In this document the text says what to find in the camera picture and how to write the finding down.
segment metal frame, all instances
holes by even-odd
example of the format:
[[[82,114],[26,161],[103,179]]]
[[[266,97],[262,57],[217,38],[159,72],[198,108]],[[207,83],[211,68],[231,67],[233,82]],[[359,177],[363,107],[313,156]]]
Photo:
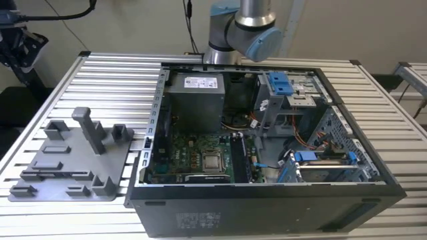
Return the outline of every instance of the metal frame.
[[[395,71],[415,90],[427,98],[427,64],[426,63],[407,63],[399,62]]]
[[[59,83],[47,103],[33,119],[6,158],[0,161],[0,236],[22,236],[21,239],[147,239],[145,227],[134,209],[125,208],[125,195],[135,158],[145,146],[147,102],[141,97],[154,93],[161,62],[201,63],[201,56],[93,53],[79,57]],[[341,95],[363,133],[397,176],[409,197],[385,210],[350,233],[318,235],[246,236],[253,240],[274,239],[378,239],[424,240],[427,236],[427,140],[426,132],[411,116],[391,99],[370,74],[350,61],[271,58],[245,65],[321,68]],[[14,178],[29,164],[46,138],[41,127],[46,119],[69,120],[69,110],[85,103],[94,109],[94,118],[113,123],[127,123],[135,136],[123,171],[118,198],[113,202],[73,203],[9,202]]]

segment blue drive bracket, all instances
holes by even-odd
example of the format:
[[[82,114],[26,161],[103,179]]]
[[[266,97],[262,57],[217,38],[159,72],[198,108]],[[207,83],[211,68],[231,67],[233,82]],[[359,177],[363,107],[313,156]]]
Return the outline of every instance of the blue drive bracket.
[[[357,156],[357,154],[355,154],[354,151],[350,151],[350,152],[349,152],[349,157],[350,157],[350,163],[351,163],[351,165],[355,165],[355,164],[358,163],[358,156]]]
[[[269,81],[277,95],[291,96],[294,94],[294,88],[285,72],[271,71],[269,73]]]

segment sticker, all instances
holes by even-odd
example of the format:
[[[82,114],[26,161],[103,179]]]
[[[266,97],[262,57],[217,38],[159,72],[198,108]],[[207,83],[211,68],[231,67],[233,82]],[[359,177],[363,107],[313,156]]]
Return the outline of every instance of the sticker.
[[[257,121],[255,119],[251,122],[251,128],[257,128],[257,125],[259,124],[259,121]]]
[[[218,89],[219,84],[217,77],[186,77],[185,88],[193,89]]]
[[[217,229],[221,226],[221,212],[177,213],[179,229]]]

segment cable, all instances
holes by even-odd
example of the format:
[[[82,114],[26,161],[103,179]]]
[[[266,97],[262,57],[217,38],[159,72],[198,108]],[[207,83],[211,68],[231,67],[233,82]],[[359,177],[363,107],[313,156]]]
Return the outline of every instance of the cable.
[[[420,116],[420,114],[421,114],[421,112],[422,112],[422,109],[424,109],[422,107],[418,108],[417,113],[415,113],[415,115],[414,115],[414,119],[417,119],[417,117]]]
[[[281,169],[281,167],[269,166],[267,164],[258,163],[258,162],[254,162],[254,166],[255,166],[255,167],[261,167],[261,168]]]
[[[45,2],[47,3],[47,5],[51,7],[51,9],[54,10],[54,12],[57,13],[58,16],[61,16],[59,12],[57,11],[55,7],[53,6],[53,4],[50,3],[49,0],[45,0]],[[75,38],[78,39],[78,41],[82,43],[85,49],[87,51],[90,51],[90,48],[87,47],[87,45],[85,44],[85,42],[82,41],[82,39],[78,37],[78,35],[75,34],[75,32],[71,30],[71,28],[69,27],[67,23],[65,20],[62,20],[62,23],[65,24],[66,28],[69,29],[69,31],[71,32],[71,34],[75,36]]]
[[[310,148],[311,150],[315,150],[318,147],[309,145],[305,140],[302,139],[302,136],[297,130],[297,123],[295,123],[295,115],[293,115],[293,126],[294,126],[294,134],[295,134],[295,139],[303,145],[305,147]]]
[[[30,21],[59,21],[59,20],[71,20],[71,19],[79,19],[89,15],[95,10],[98,0],[89,0],[89,8],[86,11],[74,14],[74,15],[66,15],[66,16],[21,16],[19,21],[21,22],[30,22]]]
[[[229,128],[230,130],[234,130],[234,131],[249,130],[249,128],[235,128],[235,127],[233,127],[233,126],[229,126],[229,125],[226,125],[223,122],[221,122],[221,124],[222,124],[226,128]]]
[[[185,8],[185,15],[186,15],[186,24],[187,24],[187,30],[190,34],[190,42],[191,42],[191,48],[194,53],[199,53],[199,49],[197,46],[197,42],[194,39],[194,33],[193,33],[193,16],[194,16],[194,4],[193,1],[189,0],[187,6],[186,6],[186,0],[182,0],[182,5]]]
[[[406,86],[406,88],[405,88],[405,90],[403,90],[403,92],[402,92],[402,95],[401,95],[399,100],[398,100],[398,104],[401,103],[402,98],[403,98],[403,95],[406,94],[409,88],[410,88],[410,84],[407,84],[407,86]]]

